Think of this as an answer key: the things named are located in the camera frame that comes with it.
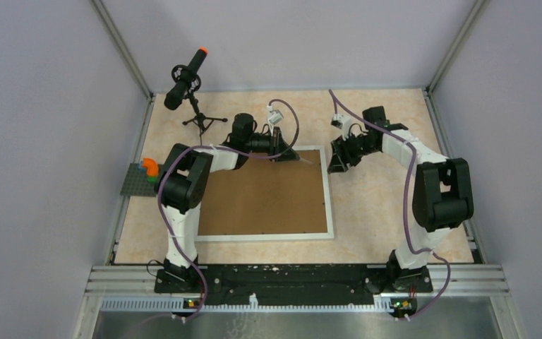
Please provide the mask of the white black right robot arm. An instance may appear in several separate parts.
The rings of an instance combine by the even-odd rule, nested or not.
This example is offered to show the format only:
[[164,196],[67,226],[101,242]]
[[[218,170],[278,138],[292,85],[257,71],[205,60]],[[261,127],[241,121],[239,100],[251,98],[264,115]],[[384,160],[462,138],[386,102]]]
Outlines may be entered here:
[[363,112],[366,128],[355,134],[352,118],[335,112],[331,125],[341,136],[331,142],[328,173],[343,173],[362,158],[382,152],[406,168],[403,222],[405,240],[391,254],[385,281],[404,291],[420,278],[439,243],[474,214],[470,168],[425,146],[403,124],[392,124],[382,106]]

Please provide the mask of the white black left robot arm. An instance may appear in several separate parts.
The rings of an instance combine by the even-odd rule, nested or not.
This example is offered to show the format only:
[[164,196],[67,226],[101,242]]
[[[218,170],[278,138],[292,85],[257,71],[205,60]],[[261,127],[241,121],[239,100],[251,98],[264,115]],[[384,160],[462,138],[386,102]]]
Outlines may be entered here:
[[168,228],[168,250],[157,272],[164,284],[173,284],[189,292],[198,283],[194,269],[198,259],[195,236],[198,232],[200,203],[210,173],[237,170],[250,155],[272,162],[299,161],[300,155],[282,136],[278,123],[283,115],[272,109],[261,132],[255,131],[251,114],[234,117],[231,132],[219,145],[188,147],[177,143],[171,149],[162,173],[155,182],[155,192]]

